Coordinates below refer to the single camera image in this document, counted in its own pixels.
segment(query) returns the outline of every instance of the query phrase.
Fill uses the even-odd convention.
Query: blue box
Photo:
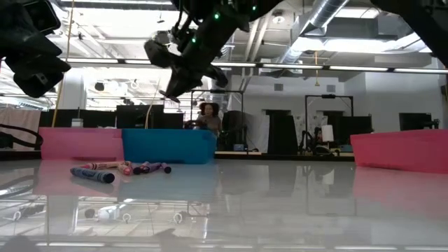
[[[123,129],[122,139],[131,162],[206,164],[216,150],[216,136],[209,130]]]

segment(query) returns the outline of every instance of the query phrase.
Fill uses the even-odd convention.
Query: woman
[[[199,105],[199,108],[201,109],[201,116],[198,120],[207,124],[209,130],[218,136],[221,131],[221,119],[218,117],[219,105],[204,102]]]

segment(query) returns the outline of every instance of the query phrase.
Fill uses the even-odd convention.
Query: pink box
[[[39,128],[43,160],[124,160],[121,129]]]
[[[351,136],[360,167],[448,174],[448,130],[423,129]]]

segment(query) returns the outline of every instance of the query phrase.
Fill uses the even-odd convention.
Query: wall
[[[366,100],[365,73],[360,73],[344,84],[345,95],[353,96],[355,116],[367,116],[369,114]]]
[[[283,84],[283,92],[274,91],[274,83]],[[335,85],[335,95],[344,95],[344,84],[337,78],[320,78],[319,87],[316,79],[252,77],[244,93],[244,111],[253,115],[263,114],[266,109],[291,110],[295,115],[305,114],[305,95],[327,94],[327,85]],[[240,97],[230,98],[231,110],[240,110]],[[350,101],[345,99],[308,98],[310,114],[316,111],[346,111],[349,115]]]
[[[346,95],[354,96],[355,115],[370,113],[375,132],[394,132],[400,131],[399,113],[431,113],[443,127],[439,84],[440,76],[432,74],[360,73],[344,89]]]

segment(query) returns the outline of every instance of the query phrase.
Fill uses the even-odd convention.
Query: ceiling
[[[69,10],[71,1],[54,0],[53,6],[57,16],[62,21],[62,27],[55,31],[55,34],[49,35],[51,41],[58,45],[64,51],[64,55],[69,51],[69,57],[82,58],[124,58],[124,59],[147,59],[143,49],[144,42],[152,37],[157,31],[170,30],[177,21],[179,12],[169,5],[168,1],[108,1],[108,0],[77,0],[73,12],[73,26],[71,30],[70,48],[67,48]],[[280,3],[275,11],[284,18],[283,22],[273,22],[271,14],[262,17],[255,26],[251,24],[251,30],[256,31],[251,49],[247,51],[246,45],[250,41],[250,33],[237,30],[227,43],[230,52],[225,56],[225,61],[243,62],[243,61],[275,61],[282,56],[285,51],[294,44],[295,38],[291,38],[291,29],[297,26],[295,20],[302,17],[312,9],[313,0],[287,0]],[[377,21],[386,20],[394,25],[393,31],[385,30],[386,25]],[[263,29],[263,23],[267,23],[266,29]],[[363,31],[356,30],[357,27],[366,27],[374,24],[377,28],[377,37],[367,37],[362,34]],[[353,66],[371,66],[371,67],[423,67],[429,64],[431,60],[427,53],[419,51],[425,50],[426,45],[419,37],[399,36],[400,29],[407,25],[398,25],[400,19],[388,13],[382,13],[375,8],[370,1],[351,0],[343,8],[335,20],[328,25],[328,33],[324,37],[307,38],[311,41],[311,47],[319,47],[319,51],[303,52],[298,59],[303,64],[332,64],[332,65],[353,65]],[[346,40],[352,41],[355,38],[351,36],[359,35],[362,40],[354,41],[354,45],[347,45]],[[381,43],[381,48],[392,49],[387,54],[361,52],[366,48],[373,48],[372,43]],[[7,68],[1,72],[0,81],[3,83],[0,92],[5,94],[22,94],[21,90],[11,81],[12,73]],[[158,89],[165,89],[169,80],[171,71],[167,69],[113,69],[106,67],[88,67],[89,72],[97,81],[103,83],[119,82],[120,85],[127,86],[127,94],[134,97],[147,97],[138,99],[137,102],[143,104],[150,102]],[[295,75],[304,79],[315,77],[315,71],[303,71]],[[324,71],[319,74],[322,77],[335,77],[339,81],[345,81],[344,73],[338,71]],[[106,89],[105,92],[98,92],[89,87],[90,96],[123,96],[118,94],[116,89]],[[206,81],[202,88],[207,88]],[[190,95],[187,94],[181,98],[187,100]],[[52,106],[55,99],[33,99],[33,102],[40,103],[43,107]],[[113,108],[116,104],[122,104],[123,101],[115,99],[111,101],[90,100],[88,106],[98,109]]]

